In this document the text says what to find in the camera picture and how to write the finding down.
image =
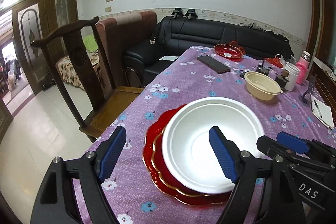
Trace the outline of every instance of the brown sofa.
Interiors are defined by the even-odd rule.
[[[111,17],[96,24],[117,86],[128,85],[122,56],[134,45],[149,39],[156,22],[157,16],[154,12],[140,12]],[[102,62],[100,66],[104,84],[108,83],[106,65]]]

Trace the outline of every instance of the black leather sofa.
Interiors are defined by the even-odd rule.
[[[195,45],[214,47],[236,40],[245,48],[248,56],[258,60],[272,58],[276,54],[281,54],[285,59],[293,55],[289,41],[283,36],[214,20],[173,19],[167,16],[156,25],[153,34],[156,38],[154,44],[146,39],[127,50],[123,56],[126,76],[132,86],[148,85],[173,63],[160,60],[161,57],[180,56]]]

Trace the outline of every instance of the white lettering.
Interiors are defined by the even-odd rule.
[[[311,188],[309,188],[307,191],[305,191],[305,194],[309,195],[310,194]]]
[[[316,198],[316,195],[317,195],[318,193],[319,193],[319,192],[315,191],[315,192],[313,193],[313,195],[311,196],[311,198]]]
[[[304,183],[302,183],[301,186],[300,186],[300,188],[299,188],[299,190],[302,191],[302,190],[305,189],[305,187],[306,187],[306,185]]]

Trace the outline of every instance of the blue gripper pad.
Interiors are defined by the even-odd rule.
[[[277,135],[277,141],[299,154],[307,153],[309,151],[309,147],[304,140],[283,131]]]
[[[236,174],[235,162],[214,128],[209,130],[209,142],[213,151],[215,152],[224,175],[233,183],[236,183],[238,180],[238,175]]]
[[[114,140],[100,162],[100,173],[98,178],[101,183],[104,182],[105,179],[108,179],[112,174],[120,153],[126,143],[126,130],[121,126],[118,126],[111,135],[110,139]]]

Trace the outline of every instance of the screw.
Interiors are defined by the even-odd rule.
[[[277,162],[283,162],[283,161],[284,161],[284,159],[283,159],[280,155],[276,155],[276,156],[275,156],[275,160],[276,160]]]
[[[94,151],[89,151],[89,152],[86,152],[85,156],[90,159],[92,158],[93,156],[95,155],[95,152]]]
[[[248,151],[242,151],[240,154],[243,158],[248,158],[250,156],[250,152]]]
[[[61,161],[61,157],[55,157],[55,158],[53,158],[53,160],[52,160],[52,162],[53,163],[58,163],[58,162],[60,162]]]

